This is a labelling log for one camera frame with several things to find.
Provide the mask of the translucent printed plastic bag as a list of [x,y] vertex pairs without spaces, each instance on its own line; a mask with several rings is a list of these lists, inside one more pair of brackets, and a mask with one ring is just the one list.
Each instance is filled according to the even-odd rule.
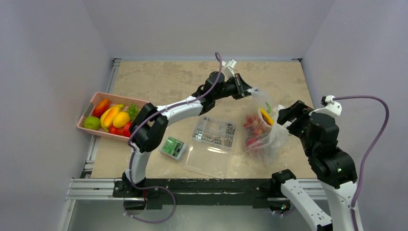
[[259,88],[249,89],[252,101],[246,109],[243,122],[246,138],[245,151],[263,164],[271,164],[288,140],[289,132],[277,123],[280,110],[285,107],[275,104],[270,94]]

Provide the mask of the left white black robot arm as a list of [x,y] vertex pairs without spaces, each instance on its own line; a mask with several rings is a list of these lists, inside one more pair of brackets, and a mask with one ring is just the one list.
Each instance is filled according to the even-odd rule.
[[216,105],[216,100],[232,97],[236,100],[251,95],[252,87],[239,73],[225,79],[221,71],[212,72],[205,83],[188,98],[176,103],[155,106],[145,104],[130,126],[128,146],[131,148],[127,170],[122,175],[125,191],[132,197],[142,194],[142,181],[150,154],[162,142],[170,125],[189,117],[201,116]]

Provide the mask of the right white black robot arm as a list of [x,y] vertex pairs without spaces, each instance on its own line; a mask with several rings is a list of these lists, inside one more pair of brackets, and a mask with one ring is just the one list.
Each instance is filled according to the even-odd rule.
[[284,196],[301,213],[313,231],[361,231],[363,226],[357,203],[357,172],[354,160],[338,147],[339,128],[335,118],[342,106],[329,100],[312,109],[302,101],[278,110],[277,125],[283,125],[301,141],[312,171],[326,193],[330,214],[327,215],[305,192],[288,169],[272,174],[270,190]]

